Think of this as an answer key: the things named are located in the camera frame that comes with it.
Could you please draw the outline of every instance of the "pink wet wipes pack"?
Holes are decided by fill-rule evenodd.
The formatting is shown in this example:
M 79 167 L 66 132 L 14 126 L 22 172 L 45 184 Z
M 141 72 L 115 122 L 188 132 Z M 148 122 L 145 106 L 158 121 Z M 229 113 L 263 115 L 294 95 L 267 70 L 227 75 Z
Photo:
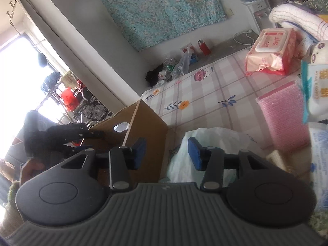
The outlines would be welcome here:
M 246 70 L 286 75 L 295 43 L 296 34 L 292 28 L 263 29 L 246 56 Z

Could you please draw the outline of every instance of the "box hole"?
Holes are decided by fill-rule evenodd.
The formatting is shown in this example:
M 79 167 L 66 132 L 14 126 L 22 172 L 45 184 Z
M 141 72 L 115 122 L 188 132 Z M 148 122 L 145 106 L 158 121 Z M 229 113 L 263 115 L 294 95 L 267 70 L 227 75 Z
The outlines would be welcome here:
M 116 132 L 123 132 L 129 128 L 129 123 L 128 122 L 122 122 L 114 127 L 114 130 Z

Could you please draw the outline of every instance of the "person's hand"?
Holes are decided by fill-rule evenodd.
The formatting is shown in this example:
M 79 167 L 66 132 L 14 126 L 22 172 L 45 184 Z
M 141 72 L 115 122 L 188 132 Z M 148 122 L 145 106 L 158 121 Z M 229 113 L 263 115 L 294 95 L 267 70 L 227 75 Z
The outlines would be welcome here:
M 33 177 L 33 171 L 42 170 L 45 166 L 36 159 L 31 158 L 28 160 L 25 165 L 22 166 L 21 174 L 19 178 L 20 185 L 23 185 L 25 182 L 30 180 Z

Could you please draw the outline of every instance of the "red bag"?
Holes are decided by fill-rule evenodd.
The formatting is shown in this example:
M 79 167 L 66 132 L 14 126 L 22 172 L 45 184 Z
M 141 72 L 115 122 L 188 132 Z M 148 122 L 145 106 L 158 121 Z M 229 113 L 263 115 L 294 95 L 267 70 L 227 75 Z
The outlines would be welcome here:
M 63 99 L 64 104 L 69 111 L 74 111 L 79 105 L 78 99 L 73 95 L 70 88 L 66 88 L 61 94 L 60 97 Z

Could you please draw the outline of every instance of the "teal floral cloth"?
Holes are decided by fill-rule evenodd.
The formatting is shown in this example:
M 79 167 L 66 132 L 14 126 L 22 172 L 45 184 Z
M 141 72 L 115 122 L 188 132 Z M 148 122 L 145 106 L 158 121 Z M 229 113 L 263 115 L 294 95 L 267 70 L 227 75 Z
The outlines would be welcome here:
M 226 19 L 219 0 L 102 0 L 138 51 Z

